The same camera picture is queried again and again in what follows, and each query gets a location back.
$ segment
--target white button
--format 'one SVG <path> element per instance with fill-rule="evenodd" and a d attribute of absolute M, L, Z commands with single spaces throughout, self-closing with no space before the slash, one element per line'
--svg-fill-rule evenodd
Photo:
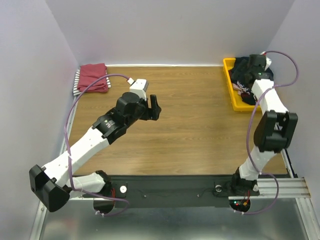
<path fill-rule="evenodd" d="M 127 191 L 127 187 L 126 187 L 126 186 L 121 186 L 121 187 L 120 187 L 120 192 L 121 192 L 121 193 L 124 194 L 126 191 Z"/>

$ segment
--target gray wall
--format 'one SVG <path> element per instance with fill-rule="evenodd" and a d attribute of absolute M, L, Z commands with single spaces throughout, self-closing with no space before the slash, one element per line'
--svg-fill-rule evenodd
<path fill-rule="evenodd" d="M 300 68 L 298 82 L 278 91 L 287 108 L 299 117 L 288 152 L 295 171 L 306 178 L 320 220 L 319 9 L 318 0 L 296 0 L 268 49 L 290 54 Z M 292 81 L 295 70 L 290 61 L 274 53 L 270 57 L 276 81 Z"/>
<path fill-rule="evenodd" d="M 222 64 L 262 52 L 294 0 L 46 0 L 80 64 Z"/>
<path fill-rule="evenodd" d="M 28 171 L 57 155 L 78 64 L 45 1 L 1 1 L 0 19 L 0 239 L 26 240 Z"/>

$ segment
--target black cloth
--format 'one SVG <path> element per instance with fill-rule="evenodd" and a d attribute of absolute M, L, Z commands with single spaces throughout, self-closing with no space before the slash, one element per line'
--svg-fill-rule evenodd
<path fill-rule="evenodd" d="M 246 83 L 245 74 L 248 71 L 248 56 L 236 57 L 233 68 L 229 71 L 231 82 L 240 89 L 242 101 L 249 105 L 255 105 L 257 100 L 251 91 L 253 82 Z M 268 73 L 272 76 L 273 81 L 274 73 L 270 68 L 263 70 L 264 73 Z"/>

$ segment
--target red folded cloth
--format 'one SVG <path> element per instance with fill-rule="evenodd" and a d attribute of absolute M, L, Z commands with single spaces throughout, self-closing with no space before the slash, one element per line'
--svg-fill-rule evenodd
<path fill-rule="evenodd" d="M 78 83 L 78 90 L 83 92 L 86 87 L 88 87 L 92 82 L 97 80 L 98 78 L 106 75 L 107 67 L 104 63 L 98 64 L 87 64 L 83 65 L 80 68 L 80 76 Z M 91 86 L 88 90 L 88 93 L 106 93 L 108 92 L 108 85 L 106 78 L 101 79 L 93 86 Z"/>

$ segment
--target stack of folded cloth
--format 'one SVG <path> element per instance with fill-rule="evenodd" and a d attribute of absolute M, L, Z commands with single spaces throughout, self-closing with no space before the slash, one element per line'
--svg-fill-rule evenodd
<path fill-rule="evenodd" d="M 107 67 L 104 63 L 87 64 L 80 67 L 75 74 L 73 95 L 79 95 L 86 87 L 96 81 L 98 78 L 107 74 Z M 106 93 L 111 87 L 109 79 L 103 78 L 91 86 L 88 93 Z"/>

